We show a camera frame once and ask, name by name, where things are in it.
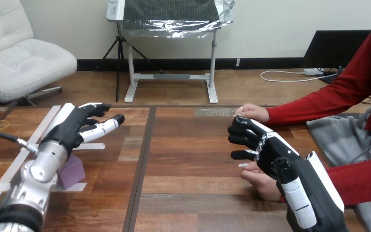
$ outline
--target stand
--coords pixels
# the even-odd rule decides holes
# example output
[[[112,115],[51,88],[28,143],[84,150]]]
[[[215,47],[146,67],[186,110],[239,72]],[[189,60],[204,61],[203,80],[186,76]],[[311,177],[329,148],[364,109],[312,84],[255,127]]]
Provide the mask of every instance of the stand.
[[[116,84],[116,102],[119,101],[119,81],[120,81],[120,62],[121,61],[124,61],[124,54],[123,54],[123,42],[126,42],[127,43],[127,40],[120,34],[120,28],[119,28],[119,22],[117,22],[117,31],[118,31],[118,36],[116,36],[116,40],[113,42],[112,46],[110,46],[109,50],[106,52],[106,54],[103,56],[103,58],[101,59],[101,63],[100,65],[98,65],[95,69],[95,72],[96,71],[99,71],[101,65],[104,63],[104,61],[106,60],[106,57],[109,55],[110,51],[113,49],[113,47],[116,45],[116,43],[118,42],[119,45],[118,45],[118,51],[117,51],[117,84]],[[143,53],[141,53],[137,48],[135,48],[134,46],[131,46],[134,51],[136,51],[140,56],[143,57],[143,59],[145,59],[147,61],[147,63],[151,64],[154,68],[154,64],[151,62],[151,60],[149,60],[145,55],[143,55]]]
[[[321,78],[320,80],[327,83],[327,84],[330,84],[332,83],[336,77],[338,77],[339,75],[341,75],[341,73],[343,72],[343,66],[339,66],[338,67],[338,72],[324,72],[324,74],[322,75],[319,75],[319,77],[321,76],[330,76],[330,75],[333,75],[333,76],[330,76],[330,77],[324,77],[324,78]]]
[[[126,97],[124,102],[133,102],[134,94],[136,92],[137,84],[139,80],[205,80],[207,83],[208,98],[210,103],[218,103],[217,92],[214,85],[214,71],[215,71],[215,48],[217,47],[216,43],[216,34],[214,31],[212,50],[211,50],[211,67],[210,73],[205,75],[190,75],[190,74],[154,74],[154,75],[145,75],[134,73],[134,64],[133,64],[133,54],[132,48],[136,50],[131,42],[128,41],[128,69],[130,72],[130,86],[128,87]]]

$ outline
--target wooden table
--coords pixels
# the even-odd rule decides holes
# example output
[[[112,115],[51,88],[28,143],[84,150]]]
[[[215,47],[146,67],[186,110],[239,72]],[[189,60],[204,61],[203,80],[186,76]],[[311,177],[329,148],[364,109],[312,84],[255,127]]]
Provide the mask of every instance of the wooden table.
[[[291,231],[286,205],[259,200],[240,178],[244,161],[229,156],[243,149],[227,140],[234,108],[111,109],[106,117],[123,113],[125,123],[97,141],[104,150],[73,152],[87,185],[52,193],[44,231]],[[15,108],[4,132],[28,139],[49,110]],[[317,151],[305,126],[274,129],[300,154]],[[18,153],[0,140],[0,178]],[[364,231],[352,210],[345,218],[350,231]]]

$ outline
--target robotic hand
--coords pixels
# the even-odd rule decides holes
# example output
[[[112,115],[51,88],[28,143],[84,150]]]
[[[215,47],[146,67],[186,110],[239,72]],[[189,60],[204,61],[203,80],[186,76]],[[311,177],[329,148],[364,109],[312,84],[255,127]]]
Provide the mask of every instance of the robotic hand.
[[[231,152],[234,160],[256,161],[277,181],[288,204],[286,219],[294,232],[347,232],[344,205],[316,153],[300,157],[279,134],[252,119],[234,118],[228,140],[251,150]]]
[[[25,141],[18,143],[35,152],[15,175],[0,206],[0,232],[40,232],[46,216],[51,189],[57,184],[57,172],[81,143],[100,138],[124,122],[123,115],[99,123],[92,116],[103,117],[111,105],[88,103],[75,107],[65,104],[58,112],[38,149]]]

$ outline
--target white tape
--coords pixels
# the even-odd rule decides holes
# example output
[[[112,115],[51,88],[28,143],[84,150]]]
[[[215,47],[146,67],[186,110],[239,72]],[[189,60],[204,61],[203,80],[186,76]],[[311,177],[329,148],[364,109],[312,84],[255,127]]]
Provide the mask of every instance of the white tape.
[[[35,130],[35,132],[32,134],[32,136],[29,138],[28,143],[35,144],[43,134],[46,127],[49,125],[49,123],[52,121],[52,119],[55,117],[56,113],[59,111],[60,105],[55,105],[50,109],[50,111],[47,113],[46,117],[43,119],[43,121],[40,123],[38,128]],[[5,172],[5,174],[0,179],[0,183],[4,185],[5,183],[9,183],[12,178],[15,176],[16,172],[19,170],[20,166],[25,161],[26,157],[28,156],[29,152],[27,150],[21,150],[16,157],[16,159],[12,162],[11,166],[9,166],[8,170]]]
[[[64,190],[61,186],[56,186],[52,192],[81,192],[85,189],[87,183],[76,183],[72,187]],[[6,192],[11,188],[11,183],[0,182],[0,192]]]
[[[81,192],[85,189],[86,185],[87,183],[76,183],[66,190],[58,185],[52,190],[52,192]]]
[[[92,143],[92,144],[80,144],[77,148],[73,150],[103,150],[106,146],[103,143]]]

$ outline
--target person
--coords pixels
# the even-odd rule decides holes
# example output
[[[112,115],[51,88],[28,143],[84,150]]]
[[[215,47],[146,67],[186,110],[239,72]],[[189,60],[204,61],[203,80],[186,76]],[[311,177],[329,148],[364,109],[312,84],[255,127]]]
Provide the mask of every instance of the person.
[[[358,119],[329,117],[342,113],[371,96],[371,33],[347,68],[332,84],[299,100],[275,108],[245,104],[234,114],[267,126],[308,123],[309,130],[333,168],[327,170],[345,205],[356,205],[371,231],[371,109]],[[242,170],[260,198],[279,201],[275,180],[255,162]]]

